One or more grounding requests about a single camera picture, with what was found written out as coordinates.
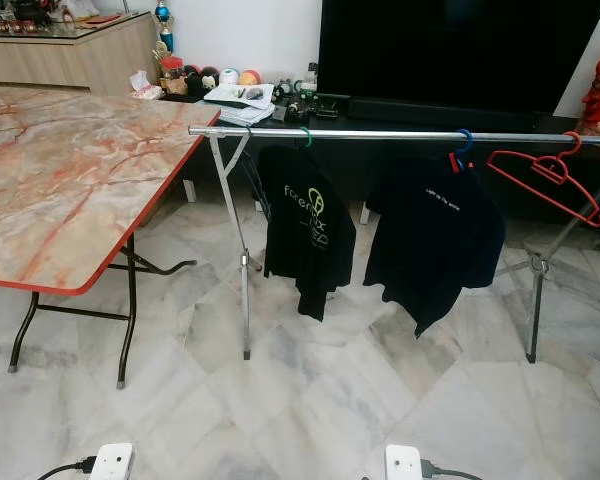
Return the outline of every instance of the red hanger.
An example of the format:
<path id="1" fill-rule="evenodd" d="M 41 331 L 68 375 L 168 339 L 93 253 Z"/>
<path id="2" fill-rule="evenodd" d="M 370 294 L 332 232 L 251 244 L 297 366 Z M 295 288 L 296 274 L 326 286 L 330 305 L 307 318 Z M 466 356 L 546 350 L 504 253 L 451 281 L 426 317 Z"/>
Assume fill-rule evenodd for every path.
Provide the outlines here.
<path id="1" fill-rule="evenodd" d="M 591 196 L 591 194 L 577 180 L 575 180 L 573 177 L 569 176 L 569 169 L 567 168 L 567 165 L 562 160 L 563 156 L 573 155 L 578 150 L 580 150 L 580 147 L 582 146 L 582 139 L 580 138 L 580 135 L 578 135 L 576 132 L 565 132 L 564 134 L 571 135 L 573 138 L 576 139 L 576 142 L 577 142 L 576 146 L 572 150 L 568 150 L 566 152 L 561 152 L 555 157 L 552 155 L 544 155 L 542 157 L 532 157 L 531 155 L 527 155 L 525 153 L 520 153 L 520 152 L 511 152 L 509 150 L 496 150 L 491 154 L 491 156 L 489 157 L 489 160 L 487 160 L 487 166 L 489 168 L 492 168 L 496 172 L 498 172 L 500 175 L 503 175 L 506 178 L 508 178 L 509 180 L 517 183 L 521 187 L 524 187 L 527 190 L 529 190 L 530 192 L 535 193 L 538 197 L 542 198 L 543 200 L 546 200 L 547 202 L 564 210 L 565 212 L 569 213 L 570 215 L 572 215 L 576 218 L 579 218 L 587 225 L 598 228 L 598 227 L 600 227 L 600 215 L 599 215 L 600 206 L 598 205 L 598 202 L 596 202 L 596 200 Z M 513 156 L 513 157 L 525 158 L 525 159 L 531 161 L 531 170 L 542 175 L 543 177 L 547 178 L 548 180 L 551 180 L 553 183 L 555 183 L 557 185 L 563 185 L 565 182 L 568 182 L 568 183 L 575 185 L 578 188 L 578 190 L 580 190 L 584 194 L 587 201 L 591 204 L 591 207 L 593 209 L 591 214 L 588 217 L 584 217 L 583 215 L 576 212 L 575 210 L 567 207 L 566 205 L 563 205 L 562 203 L 558 202 L 557 200 L 554 200 L 551 197 L 548 197 L 544 193 L 527 185 L 522 180 L 515 178 L 510 173 L 505 172 L 500 167 L 493 164 L 493 159 L 495 157 L 497 157 L 498 155 L 509 155 L 509 156 Z"/>

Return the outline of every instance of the marble floor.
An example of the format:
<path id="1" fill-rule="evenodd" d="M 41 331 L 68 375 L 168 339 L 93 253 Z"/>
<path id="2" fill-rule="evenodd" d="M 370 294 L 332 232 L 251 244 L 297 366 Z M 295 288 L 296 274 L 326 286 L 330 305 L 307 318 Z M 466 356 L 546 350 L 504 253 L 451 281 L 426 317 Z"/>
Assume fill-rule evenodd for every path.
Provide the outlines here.
<path id="1" fill-rule="evenodd" d="M 262 260 L 265 221 L 238 210 Z M 357 218 L 361 205 L 352 204 Z M 524 360 L 528 270 L 464 291 L 419 340 L 413 320 L 362 287 L 377 218 L 358 229 L 353 280 L 324 323 L 296 313 L 293 282 L 252 275 L 252 359 L 242 360 L 238 250 L 217 189 L 167 201 L 137 234 L 140 274 L 127 388 L 115 388 L 125 325 L 38 312 L 7 373 L 26 292 L 0 289 L 0 480 L 31 480 L 133 442 L 133 480 L 382 480 L 383 447 L 413 445 L 443 468 L 498 480 L 600 479 L 600 236 L 578 231 L 546 284 L 540 356 Z M 557 229 L 513 224 L 500 268 Z M 124 312 L 108 271 L 65 306 Z M 64 473 L 61 478 L 84 478 Z"/>

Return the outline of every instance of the black power cord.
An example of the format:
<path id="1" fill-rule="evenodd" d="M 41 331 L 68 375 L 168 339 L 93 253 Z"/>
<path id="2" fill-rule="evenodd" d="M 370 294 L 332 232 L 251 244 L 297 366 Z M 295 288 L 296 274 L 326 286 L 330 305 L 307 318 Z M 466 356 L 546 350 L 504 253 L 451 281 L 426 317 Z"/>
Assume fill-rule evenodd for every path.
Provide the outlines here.
<path id="1" fill-rule="evenodd" d="M 64 472 L 65 470 L 82 470 L 82 473 L 91 473 L 91 470 L 93 470 L 94 463 L 96 463 L 96 457 L 87 457 L 81 462 L 54 468 L 50 472 L 45 473 L 38 480 L 45 480 L 46 478 L 49 478 L 50 476 L 55 475 L 56 473 Z"/>
<path id="2" fill-rule="evenodd" d="M 482 480 L 480 477 L 471 475 L 470 473 L 458 472 L 457 470 L 445 470 L 443 468 L 436 467 L 429 460 L 420 460 L 420 467 L 422 468 L 422 478 L 431 478 L 434 475 L 450 475 L 452 477 L 468 478 L 469 480 Z"/>

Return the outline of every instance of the plastic hanger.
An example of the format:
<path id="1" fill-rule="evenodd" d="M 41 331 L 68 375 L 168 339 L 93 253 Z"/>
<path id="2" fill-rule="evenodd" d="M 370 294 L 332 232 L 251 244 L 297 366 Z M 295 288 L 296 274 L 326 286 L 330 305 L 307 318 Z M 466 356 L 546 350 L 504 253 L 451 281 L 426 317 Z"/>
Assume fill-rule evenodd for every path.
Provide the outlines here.
<path id="1" fill-rule="evenodd" d="M 313 135 L 311 135 L 311 131 L 307 127 L 300 127 L 300 130 L 304 130 L 309 135 L 309 141 L 305 145 L 305 147 L 309 148 L 313 144 Z"/>
<path id="2" fill-rule="evenodd" d="M 570 215 L 582 220 L 587 225 L 598 228 L 600 227 L 600 206 L 598 205 L 598 202 L 596 202 L 596 200 L 591 196 L 587 189 L 585 189 L 577 180 L 575 180 L 569 175 L 569 169 L 562 160 L 562 157 L 564 157 L 565 155 L 573 155 L 578 150 L 580 150 L 580 147 L 582 146 L 582 139 L 580 138 L 580 135 L 578 135 L 576 132 L 565 132 L 564 134 L 570 135 L 576 140 L 576 146 L 573 149 L 561 152 L 557 156 L 544 155 L 542 157 L 533 157 L 531 155 L 527 155 L 526 153 L 512 152 L 509 150 L 496 150 L 489 156 L 489 160 L 487 160 L 487 167 L 491 168 L 492 170 L 495 170 L 500 175 L 503 175 L 512 182 L 515 182 L 521 187 L 536 194 L 543 200 L 551 203 L 552 205 L 560 208 L 561 210 L 569 213 Z M 531 170 L 533 172 L 543 176 L 547 180 L 550 180 L 551 182 L 555 183 L 556 185 L 564 185 L 565 183 L 574 185 L 578 190 L 582 192 L 584 197 L 591 205 L 591 214 L 585 217 L 573 210 L 572 208 L 567 207 L 566 205 L 558 202 L 557 200 L 554 200 L 553 198 L 527 185 L 522 180 L 514 177 L 510 173 L 505 172 L 502 168 L 493 163 L 493 160 L 498 156 L 524 158 L 531 162 Z"/>
<path id="3" fill-rule="evenodd" d="M 451 160 L 451 167 L 453 168 L 453 173 L 459 173 L 461 170 L 465 170 L 466 167 L 461 159 L 461 156 L 467 153 L 473 147 L 473 135 L 471 134 L 471 132 L 466 128 L 462 128 L 457 131 L 459 133 L 463 133 L 467 137 L 467 145 L 449 154 L 449 159 Z M 468 167 L 473 168 L 473 163 L 469 162 Z"/>

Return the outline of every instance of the wooden cabinet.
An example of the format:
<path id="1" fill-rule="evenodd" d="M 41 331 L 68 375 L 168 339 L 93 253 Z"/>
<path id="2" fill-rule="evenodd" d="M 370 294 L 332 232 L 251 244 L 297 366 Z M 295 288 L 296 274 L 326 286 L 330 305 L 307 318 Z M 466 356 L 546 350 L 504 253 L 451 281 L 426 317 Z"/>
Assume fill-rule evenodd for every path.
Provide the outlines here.
<path id="1" fill-rule="evenodd" d="M 130 15 L 94 31 L 50 28 L 50 33 L 0 34 L 0 84 L 82 87 L 97 95 L 132 91 L 129 76 L 145 70 L 157 83 L 150 13 Z"/>

